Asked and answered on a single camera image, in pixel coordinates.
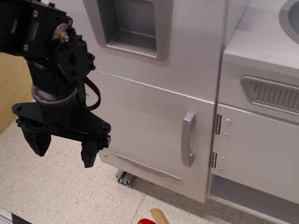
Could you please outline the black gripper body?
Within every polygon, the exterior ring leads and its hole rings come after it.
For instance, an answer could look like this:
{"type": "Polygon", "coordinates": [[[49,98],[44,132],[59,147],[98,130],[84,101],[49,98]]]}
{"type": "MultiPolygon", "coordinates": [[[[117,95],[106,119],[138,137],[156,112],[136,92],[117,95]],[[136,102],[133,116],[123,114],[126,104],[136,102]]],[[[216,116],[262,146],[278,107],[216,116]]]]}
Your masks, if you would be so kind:
{"type": "Polygon", "coordinates": [[[111,126],[92,113],[100,102],[101,96],[98,96],[94,105],[86,106],[85,95],[77,93],[61,103],[16,103],[12,106],[12,112],[18,117],[18,127],[22,124],[40,126],[51,136],[79,142],[94,138],[99,143],[99,149],[103,149],[110,144],[111,126]]]}

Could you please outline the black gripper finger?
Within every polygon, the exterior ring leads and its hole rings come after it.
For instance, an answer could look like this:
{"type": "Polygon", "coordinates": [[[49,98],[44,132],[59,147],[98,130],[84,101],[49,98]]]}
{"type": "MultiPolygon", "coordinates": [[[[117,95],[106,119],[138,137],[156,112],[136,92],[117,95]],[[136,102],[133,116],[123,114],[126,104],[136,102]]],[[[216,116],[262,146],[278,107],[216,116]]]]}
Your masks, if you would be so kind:
{"type": "Polygon", "coordinates": [[[99,143],[94,138],[82,142],[81,158],[85,168],[93,167],[99,152],[99,143]]]}
{"type": "Polygon", "coordinates": [[[52,136],[40,126],[22,124],[21,129],[25,140],[32,148],[34,153],[43,157],[50,146],[52,136]]]}

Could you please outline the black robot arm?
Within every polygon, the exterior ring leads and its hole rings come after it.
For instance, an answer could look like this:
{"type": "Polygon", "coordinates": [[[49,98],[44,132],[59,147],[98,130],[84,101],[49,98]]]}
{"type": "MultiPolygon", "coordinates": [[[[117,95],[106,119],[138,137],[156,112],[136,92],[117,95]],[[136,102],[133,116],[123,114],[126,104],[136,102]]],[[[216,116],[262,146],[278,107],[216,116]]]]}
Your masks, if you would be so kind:
{"type": "Polygon", "coordinates": [[[99,94],[88,78],[94,56],[72,23],[53,3],[0,0],[0,52],[22,56],[32,78],[34,102],[12,106],[27,143],[43,156],[52,136],[79,141],[89,168],[109,146],[111,126],[93,114],[98,102],[86,104],[87,87],[99,94]]]}

